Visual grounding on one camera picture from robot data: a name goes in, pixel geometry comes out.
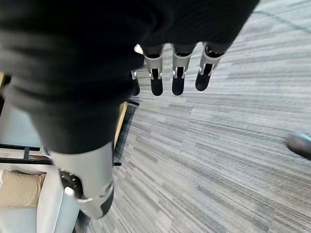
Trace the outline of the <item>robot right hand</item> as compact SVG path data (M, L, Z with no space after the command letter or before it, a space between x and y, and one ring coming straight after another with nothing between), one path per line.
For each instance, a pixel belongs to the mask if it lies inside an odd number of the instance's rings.
M190 55L204 44L196 89L204 91L256 0L3 0L0 69L5 99L31 118L64 187L87 216L113 196L119 107L139 93L147 65L160 96L162 50L173 47L172 91L180 95Z

